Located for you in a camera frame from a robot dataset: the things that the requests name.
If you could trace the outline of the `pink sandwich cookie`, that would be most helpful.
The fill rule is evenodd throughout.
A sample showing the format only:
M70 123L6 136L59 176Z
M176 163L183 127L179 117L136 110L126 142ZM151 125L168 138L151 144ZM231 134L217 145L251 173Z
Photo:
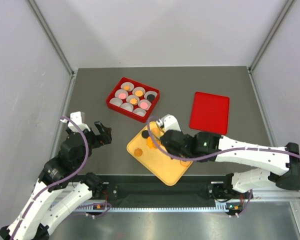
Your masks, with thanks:
M127 95L126 95L125 93L120 93L120 94L118 95L118 97L119 97L120 99L125 99L125 98L127 97Z
M149 104L147 102L141 102L140 107L144 110L146 110L149 107Z

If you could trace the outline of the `metal tongs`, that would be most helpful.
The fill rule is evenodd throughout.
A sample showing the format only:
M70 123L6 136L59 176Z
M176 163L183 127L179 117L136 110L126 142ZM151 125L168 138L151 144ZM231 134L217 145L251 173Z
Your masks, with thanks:
M160 139L164 135L164 131L159 127L154 127L151 129L151 133L156 139Z

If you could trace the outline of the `red box lid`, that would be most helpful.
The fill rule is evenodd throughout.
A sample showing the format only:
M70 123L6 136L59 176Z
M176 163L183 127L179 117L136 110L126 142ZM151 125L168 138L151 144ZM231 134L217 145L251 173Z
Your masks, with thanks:
M189 127L194 130L226 135L230 98L206 92L195 92Z

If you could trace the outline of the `orange leaf cookie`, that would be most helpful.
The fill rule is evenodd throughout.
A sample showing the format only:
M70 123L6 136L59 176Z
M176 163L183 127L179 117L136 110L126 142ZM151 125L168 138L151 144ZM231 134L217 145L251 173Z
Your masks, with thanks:
M132 98L132 99L130 100L130 103L131 103L132 105L136 105L136 104L138 103L138 100L135 99L135 98Z

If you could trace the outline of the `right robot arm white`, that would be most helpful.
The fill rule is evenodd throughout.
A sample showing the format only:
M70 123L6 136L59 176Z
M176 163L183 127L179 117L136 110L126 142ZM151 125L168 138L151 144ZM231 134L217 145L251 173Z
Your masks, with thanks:
M246 172L226 175L223 192L229 198L256 188L300 190L299 145L269 147L237 141L224 135L201 131L193 136L168 130L160 138L169 155L193 162L236 163L251 166Z

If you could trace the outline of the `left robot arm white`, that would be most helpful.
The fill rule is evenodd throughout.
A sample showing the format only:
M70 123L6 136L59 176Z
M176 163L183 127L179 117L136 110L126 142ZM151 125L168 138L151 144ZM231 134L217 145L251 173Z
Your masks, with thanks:
M95 134L85 123L66 119L68 134L58 154L43 167L26 205L13 223L0 229L4 240L47 240L74 210L104 193L103 181L94 173L84 175L57 204L63 192L91 156L92 150L112 142L111 128L96 121Z

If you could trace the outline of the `pink sandwich cookie top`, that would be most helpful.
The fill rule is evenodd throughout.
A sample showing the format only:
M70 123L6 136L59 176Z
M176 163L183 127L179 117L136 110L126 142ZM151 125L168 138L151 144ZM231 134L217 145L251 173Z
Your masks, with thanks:
M126 95L125 93L120 93L120 94L118 95L118 97L119 97L120 99L125 99L125 98L127 97L127 95Z

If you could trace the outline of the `red cookie box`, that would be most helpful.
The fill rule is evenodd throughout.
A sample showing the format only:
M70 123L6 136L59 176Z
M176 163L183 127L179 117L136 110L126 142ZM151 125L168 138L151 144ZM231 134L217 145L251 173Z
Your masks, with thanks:
M109 109L145 123L160 99L160 91L133 79L123 77L106 98Z

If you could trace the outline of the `orange flower cookie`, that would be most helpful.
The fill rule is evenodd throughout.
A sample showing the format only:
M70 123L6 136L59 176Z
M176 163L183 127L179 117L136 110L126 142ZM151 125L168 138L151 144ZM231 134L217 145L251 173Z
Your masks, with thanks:
M126 85L126 86L123 87L123 89L126 90L126 91L129 91L130 87L128 85Z

